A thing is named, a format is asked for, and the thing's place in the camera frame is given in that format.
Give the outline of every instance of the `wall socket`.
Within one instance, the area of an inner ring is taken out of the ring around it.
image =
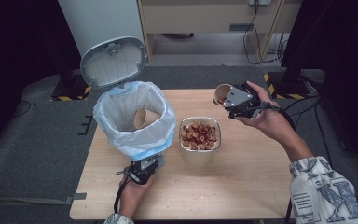
[[[259,6],[268,6],[271,5],[271,1],[272,0],[249,0],[249,5],[255,6],[255,2],[257,2]]]

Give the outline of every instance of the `hazard tape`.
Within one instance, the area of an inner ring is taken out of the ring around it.
[[[85,100],[89,96],[91,91],[91,86],[88,86],[85,90],[83,95],[79,96],[57,96],[51,97],[51,101],[72,101],[72,100]]]
[[[275,91],[275,88],[271,82],[271,79],[269,78],[269,74],[264,75],[264,80],[267,83],[269,94],[271,95],[272,99],[305,99],[310,97],[308,94],[278,94]]]

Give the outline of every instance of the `gray lid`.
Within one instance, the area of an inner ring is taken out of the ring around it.
[[[142,71],[145,57],[145,45],[139,39],[130,36],[111,39],[84,54],[81,74],[94,89],[117,86]]]

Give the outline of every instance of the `sleeve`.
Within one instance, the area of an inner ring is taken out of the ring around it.
[[[353,184],[323,157],[290,164],[291,201],[296,223],[358,224]]]
[[[134,224],[129,217],[120,214],[112,214],[103,224]]]

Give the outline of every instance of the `person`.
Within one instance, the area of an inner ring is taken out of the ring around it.
[[[257,92],[262,102],[279,106],[269,99],[265,89],[249,81],[247,84]],[[257,128],[284,148],[291,162],[291,202],[297,224],[358,224],[358,204],[353,185],[332,170],[324,157],[315,157],[281,113],[267,109],[255,119],[235,119],[244,125]],[[147,190],[153,185],[153,179],[154,177],[144,186],[129,183],[120,198],[119,214],[112,214],[105,224],[133,223],[131,219]]]

